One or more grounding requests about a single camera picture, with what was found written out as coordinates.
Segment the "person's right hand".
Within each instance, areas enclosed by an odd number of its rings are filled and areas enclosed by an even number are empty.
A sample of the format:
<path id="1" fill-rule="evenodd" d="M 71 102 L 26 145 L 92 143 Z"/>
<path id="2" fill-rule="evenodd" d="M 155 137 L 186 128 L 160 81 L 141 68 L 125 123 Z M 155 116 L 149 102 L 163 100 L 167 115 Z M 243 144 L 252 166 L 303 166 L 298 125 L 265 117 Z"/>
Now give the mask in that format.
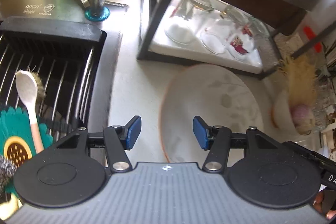
<path id="1" fill-rule="evenodd" d="M 335 210 L 329 210 L 327 213 L 323 212 L 322 209 L 322 202 L 324 200 L 324 190 L 321 190 L 318 192 L 318 194 L 315 197 L 313 207 L 316 211 L 318 211 L 320 214 L 324 215 L 327 219 L 332 219 L 335 216 Z"/>

